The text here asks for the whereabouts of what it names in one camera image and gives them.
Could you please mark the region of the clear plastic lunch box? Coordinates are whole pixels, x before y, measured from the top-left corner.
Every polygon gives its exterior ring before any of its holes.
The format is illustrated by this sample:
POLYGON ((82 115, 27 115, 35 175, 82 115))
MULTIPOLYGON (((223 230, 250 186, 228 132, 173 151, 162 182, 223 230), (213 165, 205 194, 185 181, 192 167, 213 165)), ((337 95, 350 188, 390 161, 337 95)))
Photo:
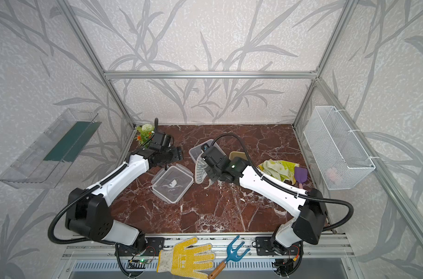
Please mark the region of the clear plastic lunch box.
POLYGON ((198 159, 203 159, 202 158, 202 154, 206 152, 206 150, 208 148, 210 148, 211 146, 215 147, 216 152, 213 153, 213 157, 212 155, 210 155, 210 158, 206 160, 208 165, 216 165, 219 163, 219 161, 221 161, 224 157, 226 157, 226 154, 224 153, 224 151, 219 147, 218 143, 213 144, 213 140, 209 139, 203 143, 200 143, 199 145, 191 148, 189 150, 189 155, 191 157, 191 159, 193 160, 194 163, 196 163, 198 161, 198 159))

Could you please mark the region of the grey striped cleaning cloth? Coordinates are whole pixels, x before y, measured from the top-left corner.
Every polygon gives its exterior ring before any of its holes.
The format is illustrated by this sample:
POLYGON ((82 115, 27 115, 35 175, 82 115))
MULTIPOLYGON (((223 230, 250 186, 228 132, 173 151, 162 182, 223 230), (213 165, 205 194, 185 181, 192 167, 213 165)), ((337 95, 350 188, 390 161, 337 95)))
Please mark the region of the grey striped cleaning cloth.
POLYGON ((208 185, 205 187, 205 189, 208 189, 213 182, 209 178, 207 174, 208 164, 205 162, 205 160, 201 157, 199 157, 196 161, 195 165, 195 183, 196 184, 203 184, 204 182, 207 182, 208 185))

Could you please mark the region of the clear lunch box lid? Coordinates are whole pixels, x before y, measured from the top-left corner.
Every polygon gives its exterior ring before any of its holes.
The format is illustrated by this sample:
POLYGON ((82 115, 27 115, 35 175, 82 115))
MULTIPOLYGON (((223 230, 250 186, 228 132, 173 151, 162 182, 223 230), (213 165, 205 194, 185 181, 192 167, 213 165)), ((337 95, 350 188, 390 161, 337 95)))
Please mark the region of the clear lunch box lid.
POLYGON ((194 183, 193 173, 185 166, 176 164, 164 167, 151 180, 152 192, 166 203, 175 204, 194 183))

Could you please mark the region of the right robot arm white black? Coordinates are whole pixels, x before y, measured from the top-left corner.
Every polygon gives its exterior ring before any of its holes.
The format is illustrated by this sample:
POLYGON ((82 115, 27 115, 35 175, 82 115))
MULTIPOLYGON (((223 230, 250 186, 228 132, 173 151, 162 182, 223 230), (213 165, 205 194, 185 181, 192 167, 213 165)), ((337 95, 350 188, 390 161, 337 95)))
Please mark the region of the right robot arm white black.
POLYGON ((273 201, 292 216, 290 221, 278 226, 270 238, 270 246, 280 255, 286 254, 300 242, 317 245, 322 232, 344 225, 354 214, 351 203, 324 198, 317 189, 306 191, 280 182, 242 158, 229 160, 224 156, 214 160, 208 157, 198 159, 196 165, 202 167, 212 182, 218 180, 254 191, 273 201), (328 203, 347 207, 345 217, 331 225, 326 225, 328 203))

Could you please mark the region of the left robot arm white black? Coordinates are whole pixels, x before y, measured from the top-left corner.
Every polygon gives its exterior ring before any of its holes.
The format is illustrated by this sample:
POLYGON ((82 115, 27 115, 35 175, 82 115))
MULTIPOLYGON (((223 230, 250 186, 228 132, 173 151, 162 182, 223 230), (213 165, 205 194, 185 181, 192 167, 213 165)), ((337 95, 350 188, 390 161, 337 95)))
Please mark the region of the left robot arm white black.
POLYGON ((148 246, 145 233, 115 220, 110 206, 133 181, 151 168, 180 160, 183 160, 183 152, 179 146, 138 148, 130 152, 125 161, 102 180, 85 189, 76 188, 69 194, 67 205, 50 223, 49 240, 61 245, 94 241, 143 250, 148 246), (65 217, 66 229, 80 238, 60 239, 55 235, 56 225, 62 217, 65 217))

